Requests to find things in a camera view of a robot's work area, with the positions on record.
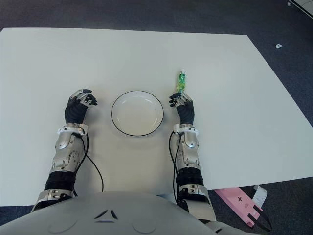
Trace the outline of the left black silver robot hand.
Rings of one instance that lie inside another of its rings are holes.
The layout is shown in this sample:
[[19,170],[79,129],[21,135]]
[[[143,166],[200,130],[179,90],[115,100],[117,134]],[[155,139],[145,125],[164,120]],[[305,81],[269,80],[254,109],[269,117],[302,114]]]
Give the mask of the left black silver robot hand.
[[65,108],[64,115],[66,124],[82,124],[88,108],[96,105],[97,100],[93,96],[92,90],[77,90],[70,96]]

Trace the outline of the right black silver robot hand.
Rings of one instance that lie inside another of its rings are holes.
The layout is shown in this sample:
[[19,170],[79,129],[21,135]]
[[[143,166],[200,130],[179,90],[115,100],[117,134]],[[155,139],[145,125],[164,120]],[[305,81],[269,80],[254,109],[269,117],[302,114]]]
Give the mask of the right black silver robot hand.
[[174,107],[180,118],[180,124],[193,125],[195,111],[193,100],[186,93],[174,93],[169,96],[170,107]]

